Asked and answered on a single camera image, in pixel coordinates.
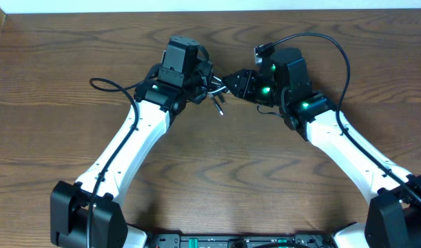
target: green light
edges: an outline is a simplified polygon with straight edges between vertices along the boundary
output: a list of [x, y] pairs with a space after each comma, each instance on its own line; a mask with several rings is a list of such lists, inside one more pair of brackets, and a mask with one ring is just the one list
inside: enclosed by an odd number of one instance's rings
[[263, 93], [264, 93], [264, 94], [266, 94], [266, 93], [268, 93], [268, 92], [270, 92], [270, 87], [265, 87], [265, 88], [263, 88]]

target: wood grain tabletop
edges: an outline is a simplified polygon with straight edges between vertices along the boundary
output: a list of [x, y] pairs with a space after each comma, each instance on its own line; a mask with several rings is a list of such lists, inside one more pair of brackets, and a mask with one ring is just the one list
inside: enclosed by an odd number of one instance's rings
[[[216, 75], [256, 68], [253, 47], [297, 32], [339, 41], [351, 62], [343, 106], [382, 153], [421, 174], [421, 10], [8, 15], [0, 38], [0, 247], [51, 247], [50, 192], [103, 152], [130, 105], [98, 76], [143, 79], [173, 34], [196, 39]], [[345, 65], [328, 41], [298, 47], [316, 90], [338, 100]], [[227, 96], [189, 104], [127, 193], [126, 221], [183, 233], [331, 231], [367, 203], [340, 168], [282, 119]]]

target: white wall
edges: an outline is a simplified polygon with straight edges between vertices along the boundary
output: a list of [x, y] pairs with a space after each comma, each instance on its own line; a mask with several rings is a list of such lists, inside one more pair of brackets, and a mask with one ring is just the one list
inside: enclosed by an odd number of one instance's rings
[[7, 14], [421, 8], [421, 0], [0, 0]]

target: black cable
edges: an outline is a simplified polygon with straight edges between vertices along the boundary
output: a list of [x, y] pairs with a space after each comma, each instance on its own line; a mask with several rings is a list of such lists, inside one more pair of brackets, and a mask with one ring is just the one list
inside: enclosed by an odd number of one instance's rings
[[[147, 75], [146, 75], [146, 77], [145, 77], [145, 80], [146, 79], [153, 79], [155, 76], [158, 76], [158, 69], [161, 67], [161, 64], [160, 63], [158, 63], [158, 64], [156, 64], [156, 65], [154, 65], [154, 66], [152, 66], [151, 68], [150, 68], [150, 70], [149, 70], [149, 72], [147, 73]], [[142, 83], [143, 81], [141, 81], [141, 82], [138, 82], [138, 83], [136, 83], [136, 84], [134, 84], [134, 85], [131, 85], [131, 86], [128, 86], [128, 87], [124, 87], [123, 89], [124, 90], [130, 90], [130, 89], [133, 89], [133, 88], [135, 88], [138, 84], [140, 84], [140, 83]], [[90, 83], [90, 85], [94, 88], [94, 89], [96, 89], [96, 90], [100, 90], [100, 91], [103, 91], [103, 92], [120, 92], [121, 90], [120, 89], [106, 89], [106, 88], [103, 88], [103, 87], [99, 87], [99, 86], [97, 86], [97, 85], [95, 85], [95, 84], [93, 84], [93, 83]]]
[[374, 164], [376, 164], [379, 169], [381, 169], [387, 176], [389, 176], [395, 182], [397, 182], [400, 186], [402, 186], [414, 199], [416, 199], [421, 204], [421, 197], [419, 197], [408, 185], [406, 185], [406, 183], [404, 183], [403, 180], [401, 180], [398, 176], [396, 176], [395, 174], [393, 174], [390, 169], [387, 169], [385, 166], [383, 166], [382, 163], [380, 163], [376, 158], [374, 158], [372, 155], [370, 155], [370, 153], [367, 150], [365, 150], [361, 145], [359, 145], [359, 143], [357, 143], [357, 141], [354, 140], [354, 138], [351, 137], [351, 135], [348, 133], [348, 129], [343, 126], [342, 121], [340, 121], [340, 108], [342, 107], [342, 102], [343, 102], [343, 99], [345, 97], [345, 93], [347, 92], [348, 85], [349, 85], [349, 79], [351, 78], [351, 66], [349, 65], [348, 56], [345, 54], [345, 51], [342, 49], [342, 47], [339, 45], [339, 43], [335, 39], [333, 39], [333, 38], [331, 38], [331, 37], [329, 37], [329, 36], [327, 36], [325, 34], [300, 33], [300, 34], [290, 35], [288, 37], [285, 37], [285, 38], [280, 39], [279, 41], [275, 41], [273, 43], [269, 43], [269, 44], [265, 45], [264, 48], [262, 48], [262, 49], [263, 50], [266, 50], [266, 49], [268, 49], [268, 48], [270, 48], [272, 46], [278, 45], [278, 44], [280, 44], [282, 42], [285, 42], [285, 41], [288, 41], [288, 40], [290, 40], [292, 38], [303, 37], [303, 36], [320, 37], [320, 38], [324, 38], [324, 39], [329, 40], [330, 42], [332, 42], [339, 49], [340, 53], [343, 56], [343, 59], [345, 60], [345, 63], [347, 65], [347, 80], [345, 82], [345, 86], [343, 87], [342, 95], [340, 96], [339, 103], [338, 103], [337, 110], [336, 110], [337, 124], [338, 124], [340, 130], [342, 131], [342, 133], [370, 161], [372, 161]]
[[115, 149], [114, 153], [107, 160], [105, 166], [103, 167], [103, 169], [99, 173], [99, 175], [97, 177], [97, 181], [95, 182], [94, 189], [92, 190], [91, 199], [90, 199], [90, 203], [89, 203], [89, 207], [88, 207], [88, 221], [87, 221], [87, 225], [86, 225], [86, 247], [87, 248], [91, 248], [92, 215], [93, 215], [93, 211], [94, 211], [95, 197], [96, 197], [97, 192], [99, 190], [100, 183], [104, 179], [105, 173], [106, 173], [108, 167], [110, 166], [110, 164], [112, 163], [112, 161], [114, 160], [116, 155], [120, 152], [120, 150], [124, 146], [124, 144], [126, 144], [126, 141], [129, 139], [129, 137], [134, 132], [134, 130], [136, 130], [136, 126], [138, 124], [138, 109], [136, 108], [136, 104], [135, 104], [135, 101], [132, 98], [132, 96], [129, 93], [127, 93], [126, 88], [121, 87], [119, 84], [117, 84], [115, 82], [112, 82], [111, 80], [101, 79], [101, 78], [92, 78], [92, 79], [89, 80], [89, 84], [96, 89], [99, 89], [99, 87], [97, 87], [94, 84], [94, 81], [100, 81], [100, 82], [108, 83], [108, 84], [116, 87], [118, 89], [118, 91], [121, 91], [122, 93], [124, 93], [124, 95], [126, 95], [126, 97], [129, 99], [129, 101], [132, 105], [132, 109], [134, 110], [134, 113], [135, 113], [135, 119], [134, 119], [134, 123], [132, 124], [132, 128], [129, 129], [129, 132], [126, 134], [125, 138], [121, 141], [120, 145]]
[[301, 244], [297, 244], [297, 243], [279, 243], [279, 242], [273, 242], [273, 243], [269, 243], [266, 245], [258, 245], [255, 246], [254, 248], [274, 248], [274, 247], [294, 247], [294, 248], [309, 248], [306, 245], [301, 245]]
[[279, 117], [281, 117], [281, 118], [284, 118], [282, 115], [280, 115], [279, 113], [277, 113], [277, 112], [262, 112], [262, 111], [260, 111], [259, 110], [259, 107], [260, 107], [260, 105], [258, 104], [258, 106], [256, 106], [256, 110], [258, 110], [258, 112], [260, 113], [260, 114], [272, 114], [272, 115], [275, 115], [275, 116], [279, 116]]

